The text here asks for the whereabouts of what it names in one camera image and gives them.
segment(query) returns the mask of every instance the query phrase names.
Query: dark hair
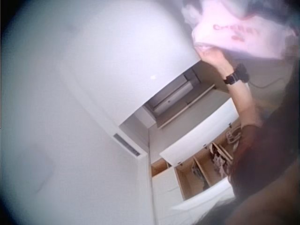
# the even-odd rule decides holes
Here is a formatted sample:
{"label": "dark hair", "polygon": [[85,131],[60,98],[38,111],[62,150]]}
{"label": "dark hair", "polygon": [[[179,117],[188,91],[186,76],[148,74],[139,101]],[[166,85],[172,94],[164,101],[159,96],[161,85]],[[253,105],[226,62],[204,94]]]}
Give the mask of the dark hair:
{"label": "dark hair", "polygon": [[186,7],[187,5],[192,5],[199,11],[200,14],[202,14],[202,5],[200,3],[200,0],[183,0],[183,7]]}
{"label": "dark hair", "polygon": [[218,202],[194,225],[223,225],[240,203],[237,199]]}

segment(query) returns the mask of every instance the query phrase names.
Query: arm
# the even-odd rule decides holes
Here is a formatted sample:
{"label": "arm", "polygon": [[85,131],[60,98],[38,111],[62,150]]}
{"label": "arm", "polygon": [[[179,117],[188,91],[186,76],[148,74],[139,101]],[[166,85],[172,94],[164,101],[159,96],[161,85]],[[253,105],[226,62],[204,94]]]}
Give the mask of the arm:
{"label": "arm", "polygon": [[[204,62],[211,64],[218,70],[222,79],[225,79],[234,72],[233,66],[228,62],[220,50],[213,48],[202,52],[197,47],[196,50]],[[261,126],[262,121],[248,87],[242,81],[237,81],[233,85],[227,85],[227,87],[240,116],[241,126]]]}

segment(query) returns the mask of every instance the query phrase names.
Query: person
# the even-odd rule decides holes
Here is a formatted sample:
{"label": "person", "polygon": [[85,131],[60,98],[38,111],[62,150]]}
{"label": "person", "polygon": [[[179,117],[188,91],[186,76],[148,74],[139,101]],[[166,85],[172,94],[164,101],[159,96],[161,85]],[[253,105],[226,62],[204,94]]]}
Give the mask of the person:
{"label": "person", "polygon": [[[223,80],[235,72],[234,67],[219,49],[212,48],[204,52],[198,47],[195,49],[202,61],[211,64],[218,70]],[[299,188],[290,187],[297,186],[298,177],[293,176],[293,181],[287,184],[288,187],[281,188],[283,192],[278,193],[276,190],[280,190],[280,185],[282,186],[283,180],[286,180],[282,175],[285,170],[294,162],[294,167],[289,170],[288,174],[295,174],[297,165],[299,165],[299,159],[297,159],[299,153],[299,60],[295,62],[293,74],[285,88],[286,94],[282,104],[266,121],[262,121],[260,118],[255,100],[242,80],[235,79],[227,87],[242,127],[241,138],[233,154],[229,175],[235,198],[216,205],[196,224],[246,224],[246,221],[241,218],[248,218],[251,221],[250,218],[257,218],[254,217],[255,214],[266,215],[266,217],[262,216],[260,222],[270,219],[272,224],[276,224],[275,214],[270,217],[268,207],[266,207],[266,205],[269,206],[272,211],[271,206],[274,204],[278,206],[275,212],[285,218],[278,218],[278,224],[281,224],[280,221],[298,222],[299,212],[295,213],[297,204],[295,202],[287,204],[289,199],[296,199],[296,201],[299,199],[297,197]],[[288,189],[292,189],[293,192],[286,193]],[[273,198],[266,194],[269,192],[272,193]],[[255,203],[256,201],[263,202],[263,207],[256,207],[259,205]]]}

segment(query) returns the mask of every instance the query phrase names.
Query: white cabinet door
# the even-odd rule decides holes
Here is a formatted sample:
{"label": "white cabinet door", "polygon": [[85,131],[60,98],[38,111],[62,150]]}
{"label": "white cabinet door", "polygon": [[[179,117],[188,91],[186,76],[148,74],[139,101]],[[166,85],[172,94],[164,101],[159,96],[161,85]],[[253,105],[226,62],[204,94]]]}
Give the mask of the white cabinet door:
{"label": "white cabinet door", "polygon": [[175,174],[175,169],[161,172],[152,178],[154,207],[158,219],[174,215],[172,207],[183,203],[183,197]]}
{"label": "white cabinet door", "polygon": [[170,167],[152,178],[153,194],[159,195],[179,188],[174,167]]}
{"label": "white cabinet door", "polygon": [[237,118],[238,113],[230,98],[207,119],[162,151],[160,156],[172,166],[177,166],[212,142]]}

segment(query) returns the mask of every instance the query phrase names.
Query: wooden shelf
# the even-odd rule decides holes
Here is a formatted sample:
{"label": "wooden shelf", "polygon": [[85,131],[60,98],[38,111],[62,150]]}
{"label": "wooden shelf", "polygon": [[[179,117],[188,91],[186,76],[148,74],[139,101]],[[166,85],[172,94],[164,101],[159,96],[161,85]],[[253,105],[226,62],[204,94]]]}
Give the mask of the wooden shelf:
{"label": "wooden shelf", "polygon": [[163,128],[173,119],[191,107],[196,101],[204,96],[209,90],[215,87],[214,84],[201,83],[193,88],[188,94],[181,98],[176,104],[156,118],[157,127]]}

